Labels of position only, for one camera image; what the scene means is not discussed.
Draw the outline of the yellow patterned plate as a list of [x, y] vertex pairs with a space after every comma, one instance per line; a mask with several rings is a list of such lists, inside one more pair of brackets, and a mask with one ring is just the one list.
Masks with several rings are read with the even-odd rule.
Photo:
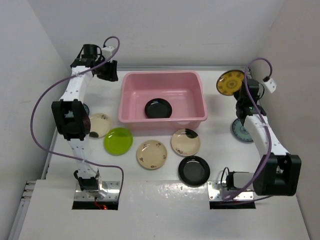
[[217, 91], [224, 96], [232, 96], [240, 90], [244, 75], [243, 71], [237, 69], [226, 71], [216, 82]]

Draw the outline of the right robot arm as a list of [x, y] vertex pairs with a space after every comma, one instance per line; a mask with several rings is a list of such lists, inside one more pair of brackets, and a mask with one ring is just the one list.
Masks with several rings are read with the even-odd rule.
[[253, 177], [242, 187], [222, 196], [230, 201], [249, 186], [258, 196], [293, 196], [296, 194], [302, 166], [298, 155], [290, 154], [280, 143], [267, 114], [257, 105], [259, 83], [244, 79], [237, 94], [236, 115], [251, 136], [261, 160]]

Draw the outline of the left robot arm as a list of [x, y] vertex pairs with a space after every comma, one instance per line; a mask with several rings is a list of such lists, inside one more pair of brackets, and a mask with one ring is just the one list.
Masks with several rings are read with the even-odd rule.
[[73, 76], [58, 101], [51, 104], [51, 109], [60, 135], [67, 140], [73, 156], [77, 158], [77, 179], [80, 190], [94, 198], [102, 198], [107, 192], [103, 189], [99, 169], [87, 161], [91, 157], [88, 135], [91, 130], [89, 115], [84, 108], [87, 87], [94, 76], [111, 80], [104, 66], [92, 70], [105, 60], [102, 49], [94, 44], [85, 44], [76, 59], [70, 65]]

